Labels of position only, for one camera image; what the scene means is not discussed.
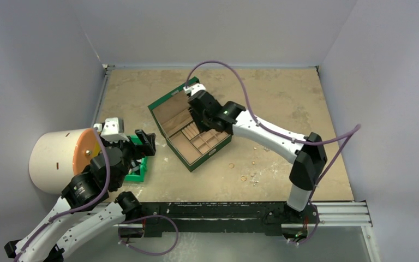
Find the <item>green jewelry box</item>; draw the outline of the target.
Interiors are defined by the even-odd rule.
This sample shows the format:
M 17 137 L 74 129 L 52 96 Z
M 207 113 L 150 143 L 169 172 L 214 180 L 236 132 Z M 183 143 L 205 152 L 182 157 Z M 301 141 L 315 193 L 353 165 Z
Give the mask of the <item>green jewelry box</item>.
M 192 172 L 232 141 L 227 133 L 201 132 L 191 117 L 185 84 L 170 90 L 148 109 L 167 145 Z

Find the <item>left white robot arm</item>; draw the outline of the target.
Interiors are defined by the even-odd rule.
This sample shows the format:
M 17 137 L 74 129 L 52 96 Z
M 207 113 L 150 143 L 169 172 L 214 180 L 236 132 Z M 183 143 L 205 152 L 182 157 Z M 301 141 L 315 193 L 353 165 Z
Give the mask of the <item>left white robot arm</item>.
M 72 176 L 62 190 L 52 211 L 36 229 L 21 240 L 8 242 L 4 249 L 14 261 L 63 261 L 69 252 L 100 234 L 109 226 L 126 221 L 135 223 L 141 216 L 142 205 L 132 192 L 122 192 L 103 210 L 79 222 L 87 212 L 119 189 L 131 168 L 131 162 L 155 154 L 155 134 L 136 130 L 140 144 L 120 134 L 116 142 L 104 133 L 85 129 L 100 153 L 91 158 L 83 171 Z

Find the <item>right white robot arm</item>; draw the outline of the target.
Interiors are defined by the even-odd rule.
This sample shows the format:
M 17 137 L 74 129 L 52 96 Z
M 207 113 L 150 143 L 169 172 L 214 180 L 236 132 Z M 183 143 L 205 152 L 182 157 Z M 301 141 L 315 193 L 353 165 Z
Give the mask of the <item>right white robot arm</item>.
M 315 184 L 327 163 L 321 137 L 316 133 L 292 133 L 260 118 L 253 119 L 244 106 L 232 101 L 221 105 L 205 88 L 188 87 L 184 92 L 199 131 L 214 130 L 249 139 L 292 164 L 289 175 L 292 187 L 284 214 L 291 222 L 303 218 Z

